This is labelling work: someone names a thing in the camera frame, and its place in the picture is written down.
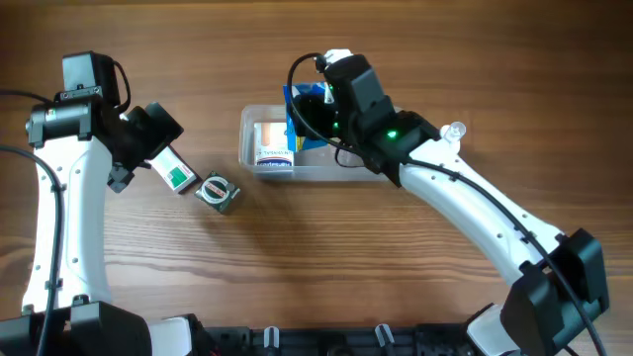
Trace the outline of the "blue yellow VapoDrops box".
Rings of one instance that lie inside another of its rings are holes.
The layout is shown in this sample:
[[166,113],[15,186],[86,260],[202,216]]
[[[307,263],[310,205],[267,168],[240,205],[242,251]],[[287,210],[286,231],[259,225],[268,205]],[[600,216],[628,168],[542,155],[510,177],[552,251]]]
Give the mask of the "blue yellow VapoDrops box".
[[309,82],[294,84],[292,88],[283,86],[286,105],[286,137],[288,148],[298,153],[304,150],[326,146],[326,142],[317,138],[305,123],[325,108],[325,84]]

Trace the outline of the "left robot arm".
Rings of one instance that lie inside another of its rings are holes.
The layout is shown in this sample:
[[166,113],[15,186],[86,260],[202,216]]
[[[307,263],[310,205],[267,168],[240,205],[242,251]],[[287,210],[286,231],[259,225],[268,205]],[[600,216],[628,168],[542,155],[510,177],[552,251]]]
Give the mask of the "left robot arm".
[[4,355],[193,355],[197,321],[151,323],[111,303],[104,257],[105,193],[124,190],[137,167],[182,127],[160,104],[129,113],[96,88],[42,100],[27,122],[39,175],[34,269],[22,314],[1,323]]

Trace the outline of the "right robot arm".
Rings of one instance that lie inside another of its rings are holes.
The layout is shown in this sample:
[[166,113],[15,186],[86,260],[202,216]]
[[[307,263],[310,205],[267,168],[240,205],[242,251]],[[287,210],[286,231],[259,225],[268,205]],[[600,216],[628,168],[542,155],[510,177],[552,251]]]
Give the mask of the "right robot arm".
[[325,138],[362,158],[375,173],[414,194],[468,237],[510,286],[466,323],[480,355],[555,355],[587,332],[606,352],[594,321],[609,308],[602,249],[587,231],[566,235],[521,209],[458,154],[461,131],[439,130],[382,95],[290,94],[288,112],[302,134]]

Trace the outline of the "Hansaplast plaster box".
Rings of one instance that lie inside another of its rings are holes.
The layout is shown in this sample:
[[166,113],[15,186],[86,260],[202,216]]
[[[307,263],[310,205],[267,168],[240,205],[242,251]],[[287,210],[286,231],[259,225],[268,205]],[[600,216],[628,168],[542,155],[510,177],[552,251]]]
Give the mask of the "Hansaplast plaster box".
[[286,124],[254,124],[253,153],[256,166],[292,167],[294,152],[288,148]]

